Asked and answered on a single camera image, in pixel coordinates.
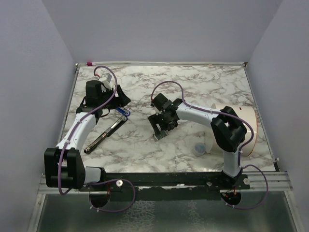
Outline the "blue stapler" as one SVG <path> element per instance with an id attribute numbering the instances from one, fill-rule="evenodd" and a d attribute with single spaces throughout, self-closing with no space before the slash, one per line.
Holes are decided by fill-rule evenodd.
<path id="1" fill-rule="evenodd" d="M 124 115 L 126 117 L 129 117 L 130 114 L 131 114 L 131 112 L 124 107 L 118 107 L 118 108 L 116 108 L 116 111 L 118 111 L 119 113 L 121 113 L 122 115 Z"/>

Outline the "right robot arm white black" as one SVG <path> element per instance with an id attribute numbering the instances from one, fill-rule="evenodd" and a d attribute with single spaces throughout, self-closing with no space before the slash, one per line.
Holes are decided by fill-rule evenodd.
<path id="1" fill-rule="evenodd" d="M 227 189 L 233 189 L 239 184 L 240 145 L 244 142 L 247 129 L 233 108 L 226 106 L 216 111 L 190 105 L 182 99 L 171 101 L 163 94 L 158 94 L 151 100 L 151 106 L 156 113 L 148 120 L 154 130 L 154 138 L 160 140 L 167 132 L 178 126 L 178 120 L 192 121 L 212 129 L 217 145 L 223 150 L 224 167 L 222 184 Z"/>

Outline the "aluminium frame rail front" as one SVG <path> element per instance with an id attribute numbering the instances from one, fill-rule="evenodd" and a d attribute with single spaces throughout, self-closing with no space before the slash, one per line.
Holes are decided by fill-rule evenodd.
<path id="1" fill-rule="evenodd" d="M 245 172 L 249 180 L 249 189 L 236 188 L 237 192 L 263 192 L 266 191 L 266 182 L 260 172 Z M 267 179 L 268 191 L 292 191 L 293 186 L 287 172 L 263 172 Z M 45 175 L 41 177 L 38 194 L 59 194 L 57 188 L 46 185 Z"/>

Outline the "clear jar of paper clips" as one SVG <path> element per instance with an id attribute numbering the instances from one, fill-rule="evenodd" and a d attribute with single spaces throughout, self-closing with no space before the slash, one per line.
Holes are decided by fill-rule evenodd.
<path id="1" fill-rule="evenodd" d="M 206 153 L 206 146 L 204 143 L 196 143 L 193 152 L 197 157 L 203 156 Z"/>

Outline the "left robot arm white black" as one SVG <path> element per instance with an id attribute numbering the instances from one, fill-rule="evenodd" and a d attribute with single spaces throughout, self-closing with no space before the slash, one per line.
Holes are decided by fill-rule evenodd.
<path id="1" fill-rule="evenodd" d="M 87 81 L 85 96 L 76 109 L 75 120 L 66 136 L 44 153 L 46 185 L 50 188 L 81 189 L 89 184 L 100 191 L 106 187 L 104 169 L 85 167 L 81 158 L 84 143 L 102 117 L 103 110 L 125 107 L 130 98 L 120 85 L 112 88 L 106 81 Z"/>

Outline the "black stapler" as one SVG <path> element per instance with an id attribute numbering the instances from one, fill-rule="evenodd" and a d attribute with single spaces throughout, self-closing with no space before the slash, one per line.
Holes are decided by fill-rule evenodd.
<path id="1" fill-rule="evenodd" d="M 93 141 L 88 147 L 84 149 L 86 154 L 90 154 L 94 151 L 98 145 L 100 145 L 106 138 L 110 137 L 114 132 L 116 132 L 122 125 L 127 122 L 127 116 L 121 116 L 118 120 L 113 123 L 109 128 L 107 128 L 95 141 Z"/>

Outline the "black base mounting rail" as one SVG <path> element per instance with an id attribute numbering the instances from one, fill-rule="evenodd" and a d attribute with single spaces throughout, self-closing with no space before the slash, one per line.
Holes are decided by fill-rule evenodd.
<path id="1" fill-rule="evenodd" d="M 116 202 L 220 200 L 221 191 L 249 189 L 247 175 L 228 180 L 221 172 L 106 173 L 105 183 L 86 185 L 82 192 Z"/>

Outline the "staple box tray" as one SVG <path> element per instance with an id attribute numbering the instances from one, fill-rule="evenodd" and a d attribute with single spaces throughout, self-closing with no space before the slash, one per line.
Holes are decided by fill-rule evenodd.
<path id="1" fill-rule="evenodd" d="M 166 137 L 167 135 L 168 135 L 168 134 L 167 134 L 165 131 L 160 131 L 159 133 L 155 133 L 155 134 L 153 135 L 153 138 L 154 138 L 156 141 L 158 141 L 158 140 L 160 140 L 160 139 Z"/>

